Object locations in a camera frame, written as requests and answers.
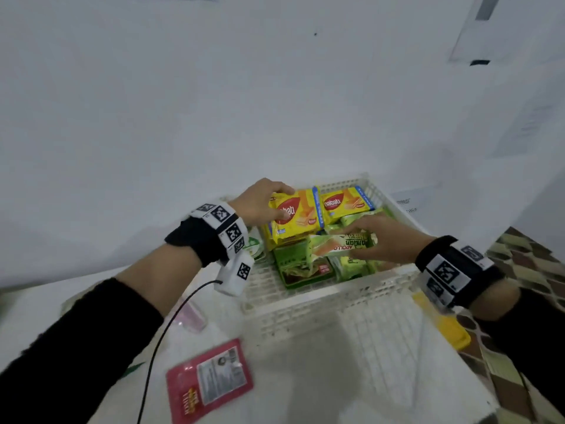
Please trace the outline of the pink clear plastic piece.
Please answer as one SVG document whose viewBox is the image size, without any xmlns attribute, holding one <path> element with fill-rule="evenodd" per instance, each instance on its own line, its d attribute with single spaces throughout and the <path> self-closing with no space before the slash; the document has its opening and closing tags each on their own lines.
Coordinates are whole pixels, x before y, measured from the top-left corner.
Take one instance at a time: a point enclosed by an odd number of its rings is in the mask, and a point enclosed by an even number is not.
<svg viewBox="0 0 565 424">
<path fill-rule="evenodd" d="M 173 325 L 181 327 L 187 332 L 200 334 L 207 327 L 208 320 L 202 313 L 200 308 L 187 300 L 186 297 L 180 297 L 173 308 Z"/>
</svg>

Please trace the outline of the red snack packet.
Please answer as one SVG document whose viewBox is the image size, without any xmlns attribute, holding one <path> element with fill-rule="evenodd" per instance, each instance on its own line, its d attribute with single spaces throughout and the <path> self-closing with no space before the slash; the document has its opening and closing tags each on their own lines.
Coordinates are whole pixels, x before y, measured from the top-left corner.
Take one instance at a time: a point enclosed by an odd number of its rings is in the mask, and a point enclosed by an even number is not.
<svg viewBox="0 0 565 424">
<path fill-rule="evenodd" d="M 254 388 L 239 338 L 174 366 L 166 383 L 173 424 L 195 424 Z"/>
</svg>

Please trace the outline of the white and green packet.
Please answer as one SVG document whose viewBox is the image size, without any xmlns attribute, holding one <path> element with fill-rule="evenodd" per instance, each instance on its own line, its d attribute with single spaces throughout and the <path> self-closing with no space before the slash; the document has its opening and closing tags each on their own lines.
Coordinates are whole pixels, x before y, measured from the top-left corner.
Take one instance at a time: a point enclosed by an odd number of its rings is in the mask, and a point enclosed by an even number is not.
<svg viewBox="0 0 565 424">
<path fill-rule="evenodd" d="M 265 259 L 265 244 L 260 229 L 258 227 L 250 227 L 248 228 L 248 234 L 249 241 L 245 245 L 244 250 L 253 257 L 255 262 Z"/>
</svg>

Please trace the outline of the yellow flat object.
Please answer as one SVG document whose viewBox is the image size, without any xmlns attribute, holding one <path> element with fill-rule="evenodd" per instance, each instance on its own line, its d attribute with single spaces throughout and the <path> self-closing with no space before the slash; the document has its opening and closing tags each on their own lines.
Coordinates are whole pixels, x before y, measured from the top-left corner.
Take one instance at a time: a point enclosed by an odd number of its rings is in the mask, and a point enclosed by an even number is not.
<svg viewBox="0 0 565 424">
<path fill-rule="evenodd" d="M 413 293 L 412 299 L 455 350 L 461 351 L 471 344 L 470 334 L 454 314 L 440 314 L 423 292 Z"/>
</svg>

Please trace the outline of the yellow wafer packet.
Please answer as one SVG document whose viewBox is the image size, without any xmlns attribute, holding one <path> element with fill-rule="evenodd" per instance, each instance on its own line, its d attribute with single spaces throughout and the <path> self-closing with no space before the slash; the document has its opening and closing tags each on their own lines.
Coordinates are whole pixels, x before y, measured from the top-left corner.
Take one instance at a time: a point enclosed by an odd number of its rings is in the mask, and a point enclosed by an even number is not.
<svg viewBox="0 0 565 424">
<path fill-rule="evenodd" d="M 320 199 L 323 221 L 326 225 L 335 224 L 344 216 L 376 209 L 375 204 L 360 186 L 323 193 Z"/>
<path fill-rule="evenodd" d="M 288 218 L 270 221 L 262 228 L 268 251 L 300 241 L 324 228 L 317 186 L 298 190 L 294 194 L 273 193 L 269 206 L 285 211 Z"/>
</svg>

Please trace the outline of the person's left forearm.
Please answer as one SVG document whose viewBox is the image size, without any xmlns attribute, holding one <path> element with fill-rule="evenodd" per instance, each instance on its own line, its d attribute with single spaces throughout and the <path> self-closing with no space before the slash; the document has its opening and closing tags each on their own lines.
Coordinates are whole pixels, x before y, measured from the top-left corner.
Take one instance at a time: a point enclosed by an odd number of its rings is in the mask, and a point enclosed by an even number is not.
<svg viewBox="0 0 565 424">
<path fill-rule="evenodd" d="M 162 245 L 78 300 L 0 373 L 0 424 L 87 424 L 210 251 Z"/>
</svg>

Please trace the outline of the white paper label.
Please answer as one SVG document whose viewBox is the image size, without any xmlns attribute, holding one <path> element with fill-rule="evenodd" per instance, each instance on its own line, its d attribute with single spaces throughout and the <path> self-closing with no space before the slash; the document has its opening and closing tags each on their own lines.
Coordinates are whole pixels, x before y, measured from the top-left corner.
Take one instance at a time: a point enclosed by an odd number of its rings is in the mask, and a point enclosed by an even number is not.
<svg viewBox="0 0 565 424">
<path fill-rule="evenodd" d="M 393 192 L 391 193 L 391 197 L 406 213 L 413 214 L 426 206 L 438 186 L 438 184 L 432 184 Z"/>
</svg>

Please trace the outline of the black wristband with marker blocks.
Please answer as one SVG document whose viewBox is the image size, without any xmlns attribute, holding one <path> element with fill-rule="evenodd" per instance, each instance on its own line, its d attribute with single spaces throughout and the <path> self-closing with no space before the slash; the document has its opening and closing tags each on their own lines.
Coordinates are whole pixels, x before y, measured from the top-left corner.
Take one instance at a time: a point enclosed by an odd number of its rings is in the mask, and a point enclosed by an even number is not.
<svg viewBox="0 0 565 424">
<path fill-rule="evenodd" d="M 452 236 L 435 238 L 415 259 L 420 271 L 416 285 L 436 310 L 450 314 L 469 309 L 505 274 L 486 255 Z"/>
<path fill-rule="evenodd" d="M 197 207 L 165 242 L 192 248 L 203 267 L 219 263 L 215 290 L 230 297 L 242 295 L 255 261 L 248 249 L 248 229 L 228 203 L 215 200 Z"/>
</svg>

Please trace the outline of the white plastic basket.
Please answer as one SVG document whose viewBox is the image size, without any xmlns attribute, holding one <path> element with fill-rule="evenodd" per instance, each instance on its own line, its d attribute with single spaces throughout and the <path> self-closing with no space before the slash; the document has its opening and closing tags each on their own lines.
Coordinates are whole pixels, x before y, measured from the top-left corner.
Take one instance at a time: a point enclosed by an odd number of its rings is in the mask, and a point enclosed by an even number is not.
<svg viewBox="0 0 565 424">
<path fill-rule="evenodd" d="M 323 327 L 337 313 L 378 298 L 409 292 L 420 275 L 414 264 L 339 282 L 336 275 L 287 289 L 273 250 L 252 269 L 230 322 L 248 343 L 274 342 Z"/>
</svg>

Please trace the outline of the dark green snack box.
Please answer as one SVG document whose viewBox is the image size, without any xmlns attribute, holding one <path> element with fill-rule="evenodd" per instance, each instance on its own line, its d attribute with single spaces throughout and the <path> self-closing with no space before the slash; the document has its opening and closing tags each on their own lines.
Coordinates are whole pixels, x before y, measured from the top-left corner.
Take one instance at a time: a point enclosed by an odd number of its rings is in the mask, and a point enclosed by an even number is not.
<svg viewBox="0 0 565 424">
<path fill-rule="evenodd" d="M 335 270 L 327 258 L 320 258 L 311 264 L 307 262 L 305 239 L 278 246 L 272 250 L 272 255 L 283 287 L 287 290 L 335 277 Z"/>
</svg>

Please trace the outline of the light green snack packet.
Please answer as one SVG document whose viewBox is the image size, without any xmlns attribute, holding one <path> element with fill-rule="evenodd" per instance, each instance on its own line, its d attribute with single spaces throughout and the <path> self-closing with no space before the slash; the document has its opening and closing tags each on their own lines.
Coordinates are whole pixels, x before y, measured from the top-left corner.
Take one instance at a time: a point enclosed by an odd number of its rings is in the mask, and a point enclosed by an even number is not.
<svg viewBox="0 0 565 424">
<path fill-rule="evenodd" d="M 354 214 L 349 214 L 349 215 L 344 215 L 343 217 L 340 218 L 340 225 L 342 227 L 347 227 L 350 224 L 352 224 L 353 222 L 359 220 L 360 218 L 364 217 L 364 216 L 371 216 L 371 215 L 377 215 L 377 214 L 382 214 L 387 216 L 388 218 L 394 219 L 394 215 L 393 213 L 390 211 L 390 209 L 388 209 L 386 206 L 379 206 L 374 210 L 370 210 L 370 211 L 365 211 L 362 213 L 354 213 Z"/>
<path fill-rule="evenodd" d="M 328 259 L 335 270 L 336 279 L 339 283 L 380 272 L 385 263 L 383 261 L 352 259 L 348 256 L 331 256 Z"/>
</svg>

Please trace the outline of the person's right hand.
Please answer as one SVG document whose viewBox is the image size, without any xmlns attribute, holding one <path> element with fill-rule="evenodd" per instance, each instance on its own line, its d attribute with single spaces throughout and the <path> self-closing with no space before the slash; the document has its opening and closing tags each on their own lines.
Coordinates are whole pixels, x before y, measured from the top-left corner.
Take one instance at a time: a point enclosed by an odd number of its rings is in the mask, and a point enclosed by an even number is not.
<svg viewBox="0 0 565 424">
<path fill-rule="evenodd" d="M 395 264 L 415 263 L 421 251 L 436 239 L 395 219 L 380 215 L 371 224 L 378 236 L 378 243 L 366 249 L 351 250 L 351 258 Z"/>
</svg>

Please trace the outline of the light green cake packet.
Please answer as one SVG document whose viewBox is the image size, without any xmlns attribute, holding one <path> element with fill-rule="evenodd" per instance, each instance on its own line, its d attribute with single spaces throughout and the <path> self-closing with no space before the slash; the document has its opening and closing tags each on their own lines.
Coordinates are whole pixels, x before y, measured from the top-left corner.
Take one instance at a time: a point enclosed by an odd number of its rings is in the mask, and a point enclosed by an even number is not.
<svg viewBox="0 0 565 424">
<path fill-rule="evenodd" d="M 378 241 L 374 233 L 350 233 L 346 235 L 310 235 L 306 241 L 306 261 L 313 263 L 320 258 L 348 256 L 352 249 L 366 249 Z"/>
</svg>

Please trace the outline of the person's right forearm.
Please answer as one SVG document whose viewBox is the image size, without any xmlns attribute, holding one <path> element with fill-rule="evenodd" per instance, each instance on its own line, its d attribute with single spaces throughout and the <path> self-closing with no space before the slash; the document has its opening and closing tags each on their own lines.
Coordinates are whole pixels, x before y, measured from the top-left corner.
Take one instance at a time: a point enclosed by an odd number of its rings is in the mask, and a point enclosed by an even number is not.
<svg viewBox="0 0 565 424">
<path fill-rule="evenodd" d="M 468 310 L 516 369 L 565 417 L 565 312 L 507 279 L 482 292 Z"/>
</svg>

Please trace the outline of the person's left hand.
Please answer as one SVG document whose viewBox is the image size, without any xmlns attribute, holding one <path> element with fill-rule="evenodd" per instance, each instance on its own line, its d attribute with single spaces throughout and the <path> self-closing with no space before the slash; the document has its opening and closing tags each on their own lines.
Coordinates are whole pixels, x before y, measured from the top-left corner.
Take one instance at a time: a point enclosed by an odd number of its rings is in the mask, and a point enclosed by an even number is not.
<svg viewBox="0 0 565 424">
<path fill-rule="evenodd" d="M 228 201 L 228 204 L 246 226 L 258 227 L 270 222 L 266 221 L 266 209 L 267 206 L 270 206 L 274 193 L 292 195 L 295 190 L 286 183 L 261 178 L 237 198 Z"/>
</svg>

